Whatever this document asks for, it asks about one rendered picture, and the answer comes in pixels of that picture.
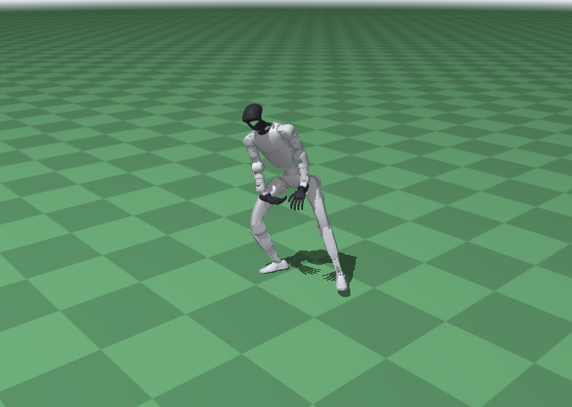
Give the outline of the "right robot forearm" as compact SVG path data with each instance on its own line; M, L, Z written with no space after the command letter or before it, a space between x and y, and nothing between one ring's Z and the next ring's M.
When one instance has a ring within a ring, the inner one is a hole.
M253 171L253 168L252 168L252 171ZM254 175L254 179L256 181L258 197L260 194L266 195L268 192L267 192L266 187L265 187L265 175L264 174L255 174L254 172L253 172L253 175Z

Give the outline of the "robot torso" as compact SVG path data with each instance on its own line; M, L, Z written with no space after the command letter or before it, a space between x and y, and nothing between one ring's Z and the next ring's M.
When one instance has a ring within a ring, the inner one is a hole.
M294 160L296 152L290 143L284 139L277 131L281 123L274 122L272 126L267 126L265 130L270 130L264 135L259 135L257 131L252 132L252 142L265 158L277 168L282 168L283 180L288 188L298 188L300 184L299 167Z

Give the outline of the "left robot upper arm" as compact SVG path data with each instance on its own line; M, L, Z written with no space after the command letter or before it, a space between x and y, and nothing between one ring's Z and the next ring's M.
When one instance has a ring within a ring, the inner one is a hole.
M299 136L297 135L296 128L291 124L283 124L278 127L277 131L284 139L290 143L290 146L296 151L293 154L294 160L296 162L302 162L301 153L305 150L303 149L302 143L299 139Z

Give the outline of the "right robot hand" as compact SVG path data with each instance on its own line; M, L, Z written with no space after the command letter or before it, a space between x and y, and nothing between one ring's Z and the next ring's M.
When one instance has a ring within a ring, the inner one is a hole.
M266 195L260 194L259 198L265 202L268 202L269 204L279 205L282 204L287 199L287 195L284 198L279 199L277 197L272 197L271 193L267 193Z

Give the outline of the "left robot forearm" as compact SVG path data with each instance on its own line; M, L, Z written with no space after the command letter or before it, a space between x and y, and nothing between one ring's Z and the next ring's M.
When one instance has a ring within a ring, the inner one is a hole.
M307 158L307 153L305 151L303 151L301 153L301 159L303 163L299 163L298 167L299 167L299 174L300 174L300 185L299 186L304 186L307 187L307 184L310 181L310 176L308 168L309 168L309 162L308 162L308 158Z

